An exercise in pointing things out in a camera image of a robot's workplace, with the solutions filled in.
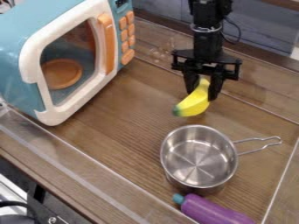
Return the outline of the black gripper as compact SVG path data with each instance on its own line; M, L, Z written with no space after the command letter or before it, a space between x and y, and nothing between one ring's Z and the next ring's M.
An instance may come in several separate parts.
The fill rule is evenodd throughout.
M198 74L210 75L208 99L218 98L226 79L239 79L242 60L223 51L222 31L196 31L192 49L172 51L172 69L183 71L187 94L200 83Z

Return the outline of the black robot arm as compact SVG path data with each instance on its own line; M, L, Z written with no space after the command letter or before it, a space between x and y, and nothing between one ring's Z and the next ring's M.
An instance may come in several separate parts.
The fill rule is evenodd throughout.
M188 0L192 15L192 49L172 51L172 69L183 74L187 93L210 76L208 101L220 93L224 80L239 79L242 59L223 51L223 21L232 11L232 0Z

